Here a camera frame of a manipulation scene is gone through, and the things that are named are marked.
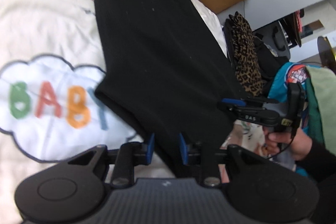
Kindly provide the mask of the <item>person's right hand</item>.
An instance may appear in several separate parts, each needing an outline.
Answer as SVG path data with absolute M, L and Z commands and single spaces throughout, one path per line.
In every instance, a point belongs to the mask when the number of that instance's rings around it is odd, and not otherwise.
M 293 159 L 301 161 L 305 159 L 310 152 L 313 140 L 299 128 L 295 137 L 291 137 L 289 132 L 270 132 L 268 128 L 264 127 L 266 150 L 269 155 L 276 155 L 280 152 L 278 144 L 289 146 Z

